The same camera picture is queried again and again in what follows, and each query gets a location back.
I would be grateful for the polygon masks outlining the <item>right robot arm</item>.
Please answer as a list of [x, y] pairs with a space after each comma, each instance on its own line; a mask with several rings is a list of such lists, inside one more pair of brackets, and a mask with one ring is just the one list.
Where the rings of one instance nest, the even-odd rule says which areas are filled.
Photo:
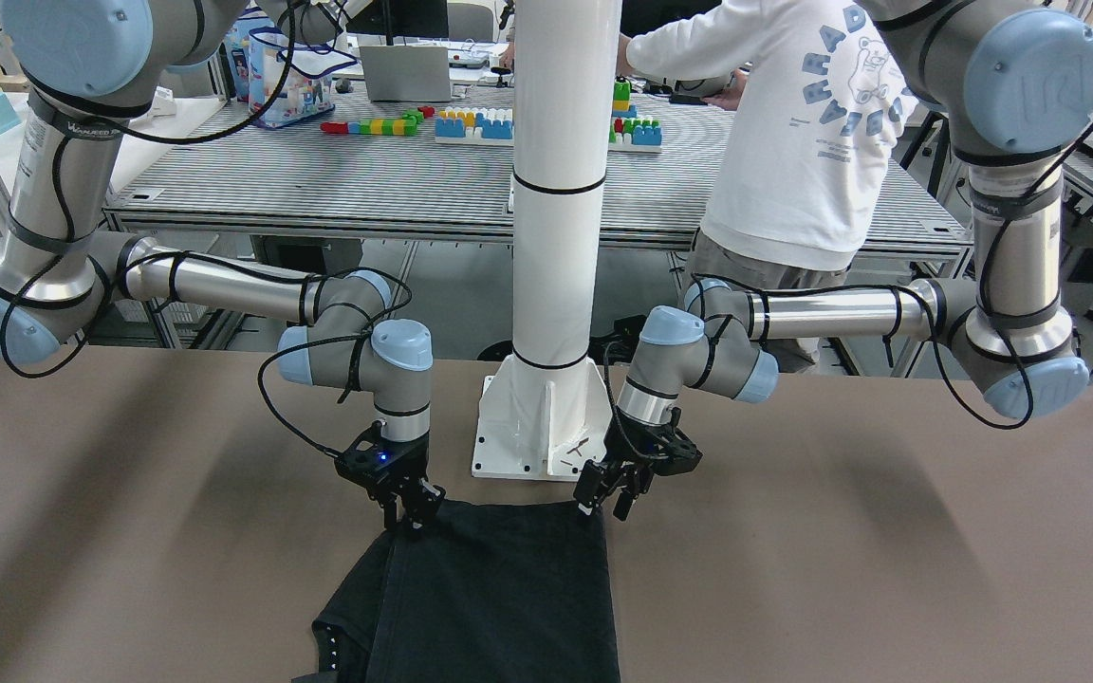
[[218, 51], [243, 1], [3, 1], [31, 83], [26, 143], [0, 237], [0, 361], [17, 376], [89, 333], [116, 301], [188, 302], [287, 321], [270, 362], [289, 381], [368, 392], [376, 423], [346, 447], [317, 444], [381, 506], [386, 526], [428, 525], [431, 338], [395, 319], [393, 278], [304, 275], [179, 250], [99, 222], [129, 123], [174, 64]]

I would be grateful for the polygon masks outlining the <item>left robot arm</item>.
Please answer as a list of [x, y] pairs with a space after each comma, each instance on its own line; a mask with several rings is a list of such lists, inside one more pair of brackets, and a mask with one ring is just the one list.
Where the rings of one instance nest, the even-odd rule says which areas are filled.
[[1093, 26], [1032, 1], [724, 1], [628, 42], [675, 89], [750, 70], [681, 301], [640, 328], [574, 501], [623, 518], [692, 471], [679, 393], [768, 398], [785, 339], [929, 342], [1016, 429], [1090, 381], [1058, 275], [1062, 164], [1093, 121]]

